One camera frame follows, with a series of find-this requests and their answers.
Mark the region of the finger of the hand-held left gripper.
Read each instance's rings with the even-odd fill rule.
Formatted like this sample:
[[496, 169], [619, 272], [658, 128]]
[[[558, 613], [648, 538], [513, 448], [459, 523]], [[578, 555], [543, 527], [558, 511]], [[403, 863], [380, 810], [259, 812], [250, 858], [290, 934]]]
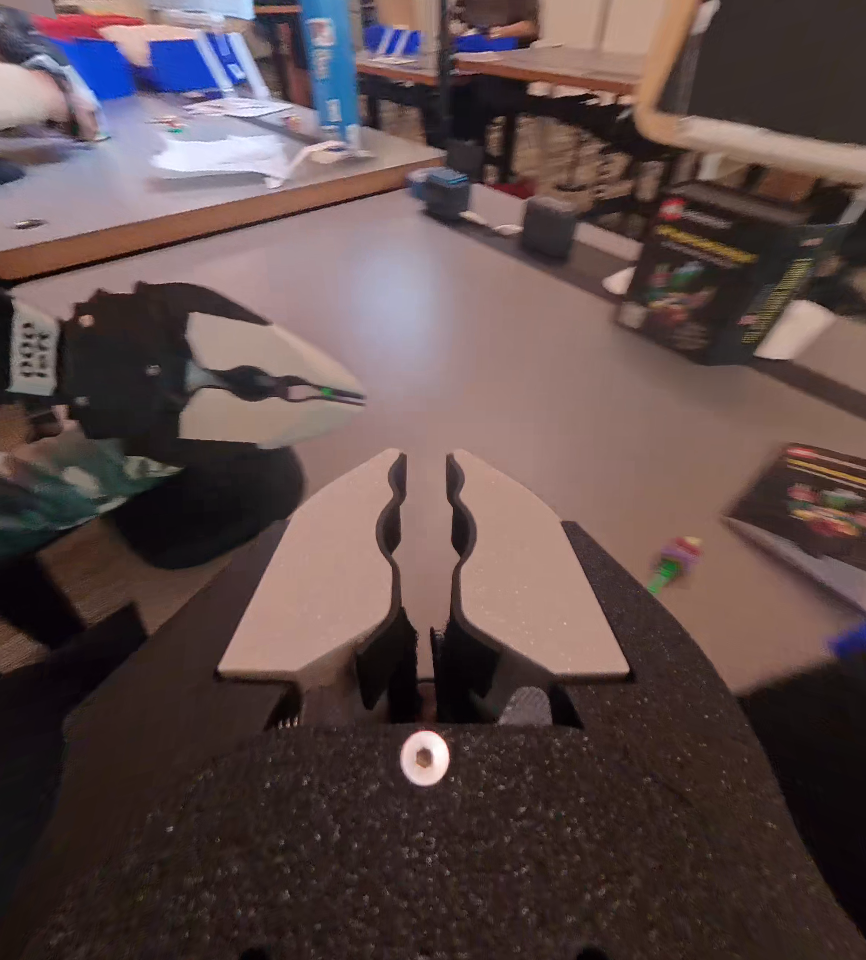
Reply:
[[187, 320], [184, 388], [188, 395], [217, 387], [242, 400], [259, 400], [275, 382], [308, 382], [355, 391], [355, 376], [322, 350], [282, 326], [193, 313]]
[[197, 390], [179, 414], [177, 437], [272, 450], [315, 438], [345, 425], [365, 405], [354, 390], [329, 387], [322, 398], [308, 382], [275, 382], [260, 399], [241, 399], [217, 387]]

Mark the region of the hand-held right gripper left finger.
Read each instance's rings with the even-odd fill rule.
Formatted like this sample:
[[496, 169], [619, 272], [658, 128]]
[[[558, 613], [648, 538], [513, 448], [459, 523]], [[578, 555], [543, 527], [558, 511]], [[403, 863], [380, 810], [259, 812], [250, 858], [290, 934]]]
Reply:
[[285, 685], [305, 725], [417, 719], [417, 633], [393, 556], [406, 476], [406, 454], [388, 448], [295, 511], [218, 663], [221, 679]]

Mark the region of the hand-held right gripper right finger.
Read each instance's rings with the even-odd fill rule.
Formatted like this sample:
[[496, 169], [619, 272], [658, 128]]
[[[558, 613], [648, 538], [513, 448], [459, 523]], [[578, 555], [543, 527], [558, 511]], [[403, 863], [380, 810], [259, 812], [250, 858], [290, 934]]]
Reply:
[[554, 510], [466, 450], [446, 457], [449, 619], [431, 638], [444, 724], [581, 724], [573, 688], [631, 666]]

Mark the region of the person's left forearm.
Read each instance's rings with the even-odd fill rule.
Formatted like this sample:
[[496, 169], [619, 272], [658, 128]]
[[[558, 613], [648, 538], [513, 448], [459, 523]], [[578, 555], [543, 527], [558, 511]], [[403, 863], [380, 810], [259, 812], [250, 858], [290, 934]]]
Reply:
[[0, 451], [0, 563], [37, 551], [180, 472], [78, 429]]

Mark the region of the wood-edged grey desk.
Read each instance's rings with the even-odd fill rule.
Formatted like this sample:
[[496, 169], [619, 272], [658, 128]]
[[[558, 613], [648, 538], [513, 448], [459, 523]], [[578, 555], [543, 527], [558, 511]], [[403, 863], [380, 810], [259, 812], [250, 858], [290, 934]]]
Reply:
[[[259, 174], [176, 174], [150, 159], [172, 139], [276, 136], [289, 160], [322, 139], [303, 107], [257, 118], [196, 115], [164, 97], [110, 102], [110, 138], [94, 145], [60, 137], [3, 137], [0, 153], [24, 176], [0, 185], [0, 280], [23, 282], [107, 260], [223, 234], [293, 214], [395, 191], [410, 171], [440, 166], [442, 150], [373, 128], [373, 158], [304, 164], [276, 190]], [[46, 225], [14, 230], [21, 220]]]

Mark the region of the far wooden desk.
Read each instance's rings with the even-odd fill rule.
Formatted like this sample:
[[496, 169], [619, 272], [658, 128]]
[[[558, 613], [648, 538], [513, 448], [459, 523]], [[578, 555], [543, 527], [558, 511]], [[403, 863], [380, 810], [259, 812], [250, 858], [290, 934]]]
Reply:
[[634, 94], [646, 68], [645, 54], [605, 53], [566, 46], [540, 46], [494, 53], [451, 54], [445, 78], [440, 56], [421, 54], [405, 63], [365, 52], [356, 55], [359, 90], [367, 98], [367, 126], [381, 127], [380, 102], [415, 107], [439, 120], [434, 144], [453, 134], [452, 90], [488, 78], [491, 92], [505, 91], [490, 109], [503, 121], [501, 150], [486, 154], [501, 184], [511, 181], [517, 122], [522, 116], [554, 119], [593, 133], [590, 106], [579, 103], [597, 92]]

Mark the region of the crumpled white paper bag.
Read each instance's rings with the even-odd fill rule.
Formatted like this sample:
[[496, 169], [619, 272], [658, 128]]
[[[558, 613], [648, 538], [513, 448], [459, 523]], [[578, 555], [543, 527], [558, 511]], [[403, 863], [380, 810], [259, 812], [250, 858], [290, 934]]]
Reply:
[[172, 139], [150, 163], [155, 169], [176, 174], [259, 174], [277, 183], [292, 175], [292, 163], [275, 135], [213, 141]]

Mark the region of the torn white paper bag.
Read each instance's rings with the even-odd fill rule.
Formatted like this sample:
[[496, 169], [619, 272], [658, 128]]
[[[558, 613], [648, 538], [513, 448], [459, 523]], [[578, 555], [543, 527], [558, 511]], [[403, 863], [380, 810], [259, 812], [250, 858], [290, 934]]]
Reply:
[[271, 174], [264, 175], [264, 186], [276, 190], [292, 180], [304, 165], [331, 165], [338, 162], [372, 159], [374, 154], [339, 140], [327, 140], [302, 147], [291, 159], [284, 160]]

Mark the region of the clear book stand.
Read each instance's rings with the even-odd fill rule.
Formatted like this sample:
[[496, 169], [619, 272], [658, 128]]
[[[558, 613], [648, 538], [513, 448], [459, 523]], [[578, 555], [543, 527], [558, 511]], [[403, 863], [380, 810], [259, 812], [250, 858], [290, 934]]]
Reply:
[[240, 88], [245, 87], [249, 98], [271, 101], [271, 91], [240, 33], [196, 30], [194, 43], [223, 99], [242, 95]]

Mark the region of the tall blue box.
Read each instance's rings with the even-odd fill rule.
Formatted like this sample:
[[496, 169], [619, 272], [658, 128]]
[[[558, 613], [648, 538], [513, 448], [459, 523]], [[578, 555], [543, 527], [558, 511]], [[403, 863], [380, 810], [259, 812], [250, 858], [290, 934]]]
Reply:
[[362, 148], [356, 45], [345, 1], [300, 2], [312, 97], [325, 136]]

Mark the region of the grey hard case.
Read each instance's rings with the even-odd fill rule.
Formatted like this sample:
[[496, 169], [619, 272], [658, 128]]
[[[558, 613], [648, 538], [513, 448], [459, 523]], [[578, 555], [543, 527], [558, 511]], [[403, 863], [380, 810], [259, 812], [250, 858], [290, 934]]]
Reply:
[[577, 223], [576, 210], [569, 202], [551, 196], [528, 198], [519, 246], [531, 256], [564, 263], [571, 256]]

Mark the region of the dark flower instruction booklet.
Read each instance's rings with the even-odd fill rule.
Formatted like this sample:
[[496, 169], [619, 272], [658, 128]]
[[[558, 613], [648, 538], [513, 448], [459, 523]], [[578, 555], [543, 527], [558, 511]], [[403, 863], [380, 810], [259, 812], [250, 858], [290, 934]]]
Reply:
[[786, 443], [723, 521], [866, 615], [866, 459]]

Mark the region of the person's black pants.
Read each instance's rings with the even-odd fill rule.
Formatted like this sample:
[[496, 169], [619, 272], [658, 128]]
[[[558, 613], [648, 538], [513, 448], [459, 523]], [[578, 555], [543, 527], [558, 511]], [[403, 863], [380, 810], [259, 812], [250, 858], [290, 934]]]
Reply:
[[0, 674], [0, 918], [53, 815], [67, 716], [147, 638], [130, 604], [42, 661]]

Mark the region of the black flower set box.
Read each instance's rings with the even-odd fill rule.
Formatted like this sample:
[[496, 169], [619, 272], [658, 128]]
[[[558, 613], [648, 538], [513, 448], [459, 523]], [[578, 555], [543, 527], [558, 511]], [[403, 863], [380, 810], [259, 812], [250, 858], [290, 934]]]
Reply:
[[848, 225], [710, 181], [668, 189], [618, 326], [703, 366], [747, 364]]

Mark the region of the black wood-framed board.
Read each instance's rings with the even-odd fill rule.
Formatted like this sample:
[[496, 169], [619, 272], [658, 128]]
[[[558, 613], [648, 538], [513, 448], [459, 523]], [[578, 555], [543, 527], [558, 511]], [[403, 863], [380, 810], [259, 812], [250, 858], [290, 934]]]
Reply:
[[682, 147], [693, 116], [866, 145], [866, 1], [667, 2], [634, 121]]

